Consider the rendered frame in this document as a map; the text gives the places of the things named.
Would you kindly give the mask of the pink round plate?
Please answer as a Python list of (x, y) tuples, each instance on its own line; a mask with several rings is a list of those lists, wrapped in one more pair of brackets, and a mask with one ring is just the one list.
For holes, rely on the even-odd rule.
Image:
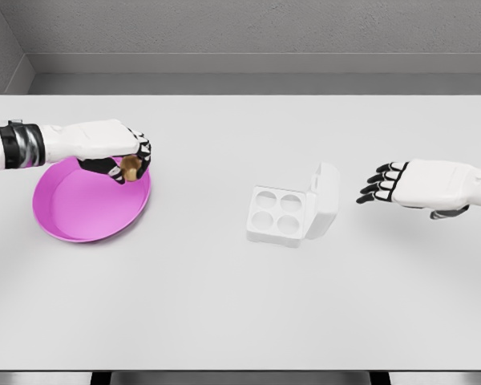
[(52, 237), (91, 242), (111, 237), (143, 212), (152, 181), (120, 185), (109, 176), (83, 170), (75, 158), (52, 164), (39, 179), (32, 198), (34, 218)]

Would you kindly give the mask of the white egg box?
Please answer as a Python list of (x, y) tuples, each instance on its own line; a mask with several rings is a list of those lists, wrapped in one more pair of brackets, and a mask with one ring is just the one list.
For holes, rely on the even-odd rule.
[(305, 191), (257, 185), (249, 204), (246, 237), (297, 248), (304, 239), (325, 235), (338, 214), (339, 199), (340, 172), (325, 162)]

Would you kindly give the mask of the brown egg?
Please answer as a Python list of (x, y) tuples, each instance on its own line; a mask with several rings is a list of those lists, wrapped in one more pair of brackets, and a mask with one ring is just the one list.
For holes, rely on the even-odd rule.
[(121, 175), (125, 181), (133, 182), (138, 180), (137, 172), (141, 167), (141, 160), (136, 155), (125, 156), (119, 164)]

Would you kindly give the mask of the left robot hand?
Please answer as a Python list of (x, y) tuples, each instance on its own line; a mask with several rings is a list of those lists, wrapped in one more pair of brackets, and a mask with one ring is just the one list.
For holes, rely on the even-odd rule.
[(100, 120), (72, 124), (65, 128), (75, 146), (72, 155), (81, 169), (109, 176), (118, 184), (128, 181), (121, 175), (120, 161), (136, 155), (142, 164), (137, 172), (141, 179), (152, 160), (152, 145), (142, 133), (130, 129), (119, 120)]

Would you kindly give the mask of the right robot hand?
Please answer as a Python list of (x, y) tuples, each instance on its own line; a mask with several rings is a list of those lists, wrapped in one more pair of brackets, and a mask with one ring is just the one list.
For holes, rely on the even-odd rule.
[(480, 168), (445, 160), (390, 162), (367, 179), (356, 203), (384, 201), (429, 209), (432, 220), (457, 217), (469, 209), (471, 191), (480, 176)]

